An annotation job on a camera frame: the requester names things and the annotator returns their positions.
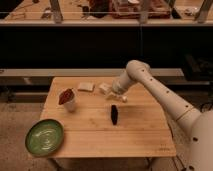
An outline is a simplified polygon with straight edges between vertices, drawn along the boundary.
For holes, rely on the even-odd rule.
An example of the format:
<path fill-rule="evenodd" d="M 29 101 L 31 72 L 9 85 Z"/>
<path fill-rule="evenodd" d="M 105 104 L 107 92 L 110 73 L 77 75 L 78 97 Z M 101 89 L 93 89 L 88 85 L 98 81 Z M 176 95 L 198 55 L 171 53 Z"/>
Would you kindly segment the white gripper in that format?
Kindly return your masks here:
<path fill-rule="evenodd" d="M 123 100 L 123 96 L 122 95 L 119 95 L 119 94 L 116 94 L 113 90 L 110 90 L 108 92 L 108 94 L 106 95 L 106 99 L 107 100 L 120 100 L 122 101 Z"/>

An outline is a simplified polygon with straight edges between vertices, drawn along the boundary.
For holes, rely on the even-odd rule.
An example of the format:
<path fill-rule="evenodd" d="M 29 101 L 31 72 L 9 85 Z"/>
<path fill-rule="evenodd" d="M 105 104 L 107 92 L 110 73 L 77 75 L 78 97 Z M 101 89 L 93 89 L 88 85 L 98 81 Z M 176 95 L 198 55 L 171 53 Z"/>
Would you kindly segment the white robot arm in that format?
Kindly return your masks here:
<path fill-rule="evenodd" d="M 147 63 L 131 60 L 113 81 L 111 91 L 123 95 L 142 84 L 190 139 L 186 171 L 213 171 L 213 110 L 200 112 L 188 101 L 155 79 Z"/>

